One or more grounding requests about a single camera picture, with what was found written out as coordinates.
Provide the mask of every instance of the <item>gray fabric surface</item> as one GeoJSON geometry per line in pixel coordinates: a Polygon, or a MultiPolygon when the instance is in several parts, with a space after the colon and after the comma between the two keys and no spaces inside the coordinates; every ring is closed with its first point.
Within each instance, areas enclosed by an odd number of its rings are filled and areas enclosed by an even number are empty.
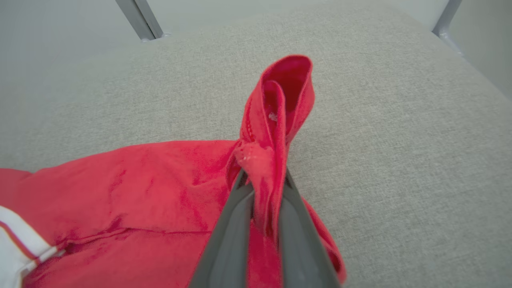
{"type": "Polygon", "coordinates": [[[0,166],[35,171],[156,141],[236,139],[259,74],[314,63],[292,144],[346,287],[512,286],[512,102],[406,15],[337,1],[176,35],[2,95],[0,166]]]}

